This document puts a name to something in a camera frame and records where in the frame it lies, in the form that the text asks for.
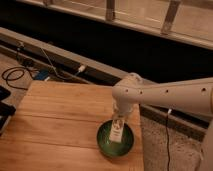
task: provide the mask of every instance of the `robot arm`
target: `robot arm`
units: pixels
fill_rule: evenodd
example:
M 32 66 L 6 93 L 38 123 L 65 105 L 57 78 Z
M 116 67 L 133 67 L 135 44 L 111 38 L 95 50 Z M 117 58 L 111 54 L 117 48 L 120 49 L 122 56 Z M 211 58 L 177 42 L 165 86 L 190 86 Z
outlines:
M 112 89 L 114 109 L 129 114 L 134 103 L 165 107 L 203 116 L 213 116 L 213 79 L 198 79 L 156 85 L 143 85 L 142 78 L 131 73 Z

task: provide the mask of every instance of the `wooden surface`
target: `wooden surface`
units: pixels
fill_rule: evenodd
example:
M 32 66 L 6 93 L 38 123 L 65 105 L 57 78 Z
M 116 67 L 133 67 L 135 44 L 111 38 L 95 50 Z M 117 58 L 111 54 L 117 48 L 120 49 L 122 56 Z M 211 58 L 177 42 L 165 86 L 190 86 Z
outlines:
M 34 81 L 0 138 L 0 170 L 143 171 L 138 106 L 129 119 L 131 151 L 110 159 L 98 149 L 96 134 L 112 104 L 111 87 Z

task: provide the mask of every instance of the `floor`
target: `floor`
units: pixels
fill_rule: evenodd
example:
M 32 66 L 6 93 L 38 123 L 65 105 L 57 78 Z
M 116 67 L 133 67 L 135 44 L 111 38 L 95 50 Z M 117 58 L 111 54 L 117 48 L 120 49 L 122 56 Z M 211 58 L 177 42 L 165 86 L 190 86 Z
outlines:
M 0 53 L 0 74 L 10 68 L 18 66 L 16 60 Z M 26 74 L 25 77 L 15 84 L 28 87 L 31 78 Z M 0 84 L 11 91 L 11 96 L 4 100 L 5 103 L 18 107 L 25 91 L 11 89 L 0 78 Z M 166 171 L 167 169 L 167 148 L 165 126 L 153 120 L 141 116 L 142 136 L 143 136 L 143 155 L 146 171 Z M 187 137 L 175 130 L 169 129 L 170 135 L 170 171 L 194 171 L 199 160 L 199 150 L 201 143 Z

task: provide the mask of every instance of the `black cable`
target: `black cable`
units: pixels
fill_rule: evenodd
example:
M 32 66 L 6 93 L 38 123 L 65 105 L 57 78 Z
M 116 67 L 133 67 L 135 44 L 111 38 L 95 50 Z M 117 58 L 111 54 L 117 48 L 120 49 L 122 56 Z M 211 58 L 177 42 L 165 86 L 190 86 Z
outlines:
M 169 130 L 168 130 L 168 121 L 169 121 L 169 112 L 167 113 L 166 116 L 166 136 L 167 136 L 167 142 L 166 142 L 166 148 L 167 148 L 167 154 L 168 154 L 168 162 L 167 162 L 167 171 L 169 171 L 169 166 L 170 166 L 170 149 L 169 149 Z
M 10 84 L 10 81 L 17 81 L 17 80 L 21 79 L 25 75 L 25 71 L 27 71 L 29 73 L 30 77 L 33 79 L 32 72 L 34 72 L 34 70 L 30 70 L 27 67 L 12 67 L 12 68 L 6 69 L 1 74 L 1 77 L 3 80 L 6 81 L 6 84 L 11 88 L 20 89 L 20 90 L 28 90 L 27 88 L 17 87 L 17 86 Z M 21 72 L 21 75 L 15 77 L 15 78 L 10 78 L 11 75 L 14 74 L 15 72 Z

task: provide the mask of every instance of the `blue object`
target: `blue object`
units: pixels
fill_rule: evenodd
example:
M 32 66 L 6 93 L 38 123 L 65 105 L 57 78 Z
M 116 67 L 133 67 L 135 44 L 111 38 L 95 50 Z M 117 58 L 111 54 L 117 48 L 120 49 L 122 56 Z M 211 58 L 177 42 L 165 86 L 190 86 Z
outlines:
M 49 77 L 49 72 L 47 70 L 40 70 L 38 74 L 36 74 L 35 77 L 33 77 L 34 80 L 45 80 L 47 77 Z

